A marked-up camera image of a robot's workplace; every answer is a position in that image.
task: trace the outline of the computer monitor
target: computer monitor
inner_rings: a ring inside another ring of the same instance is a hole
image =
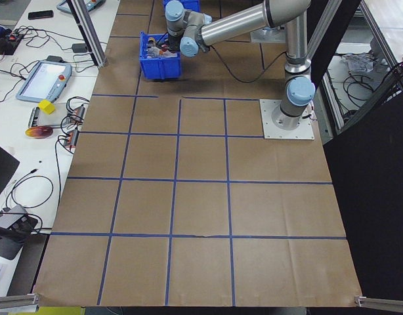
[[[0,147],[0,194],[6,188],[19,166],[19,161]],[[25,236],[0,227],[0,256],[15,258],[24,244]]]

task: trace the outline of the yellow foam block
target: yellow foam block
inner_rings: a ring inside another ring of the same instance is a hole
[[[56,110],[52,102],[49,100],[42,100],[40,103],[38,103],[38,107],[46,114],[51,114]]]

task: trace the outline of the metal base plate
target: metal base plate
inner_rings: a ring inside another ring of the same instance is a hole
[[[314,140],[314,131],[312,130],[309,118],[300,119],[299,125],[295,130],[284,130],[274,124],[272,121],[272,112],[280,103],[281,100],[260,100],[261,120],[263,121],[265,139]],[[306,115],[308,115],[307,109],[303,112],[303,116]]]
[[[251,32],[252,43],[285,43],[285,30],[264,30],[259,29]]]

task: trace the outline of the blue plastic bin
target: blue plastic bin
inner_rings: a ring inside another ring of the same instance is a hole
[[[180,53],[173,58],[147,58],[146,46],[149,37],[156,41],[161,39],[163,34],[145,34],[140,33],[140,67],[146,79],[175,79],[181,75]]]
[[[167,5],[171,0],[163,0],[163,7]],[[182,3],[184,8],[188,10],[193,10],[196,12],[200,12],[200,0],[178,0]]]

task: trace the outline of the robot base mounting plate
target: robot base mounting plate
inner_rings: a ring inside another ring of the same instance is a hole
[[[281,100],[260,100],[261,120],[263,122],[265,139],[314,140],[314,131],[312,130],[312,123],[309,118],[301,118],[298,127],[294,130],[284,130],[275,125],[272,120],[272,112],[280,103]],[[308,115],[307,108],[303,112],[303,116]]]

